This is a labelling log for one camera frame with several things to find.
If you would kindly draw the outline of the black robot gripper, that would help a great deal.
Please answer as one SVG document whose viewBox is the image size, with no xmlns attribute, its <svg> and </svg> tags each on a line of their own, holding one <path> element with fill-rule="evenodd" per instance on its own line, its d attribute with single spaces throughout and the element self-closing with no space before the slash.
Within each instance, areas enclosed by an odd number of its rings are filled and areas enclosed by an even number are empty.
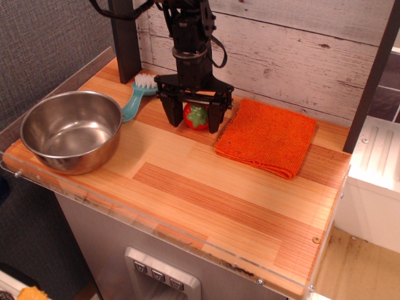
<svg viewBox="0 0 400 300">
<path fill-rule="evenodd" d="M 208 106 L 209 132 L 218 132 L 224 117 L 224 109 L 233 106 L 233 86 L 213 75 L 213 60 L 209 53 L 172 53 L 176 60 L 177 73 L 156 76 L 157 96 L 161 98 L 168 121 L 178 127 L 183 121 L 182 102 Z"/>
</svg>

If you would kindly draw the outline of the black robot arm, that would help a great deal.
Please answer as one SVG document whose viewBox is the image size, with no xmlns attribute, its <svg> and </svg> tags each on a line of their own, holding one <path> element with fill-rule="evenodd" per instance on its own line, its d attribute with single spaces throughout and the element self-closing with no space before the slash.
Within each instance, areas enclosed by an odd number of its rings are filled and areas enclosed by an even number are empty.
<svg viewBox="0 0 400 300">
<path fill-rule="evenodd" d="M 208 1 L 158 1 L 173 39 L 176 74 L 156 76 L 157 96 L 168 121 L 178 126 L 184 119 L 184 103 L 206 106 L 209 131 L 216 133 L 227 109 L 233 105 L 233 86 L 214 77 L 212 45 L 216 16 Z"/>
</svg>

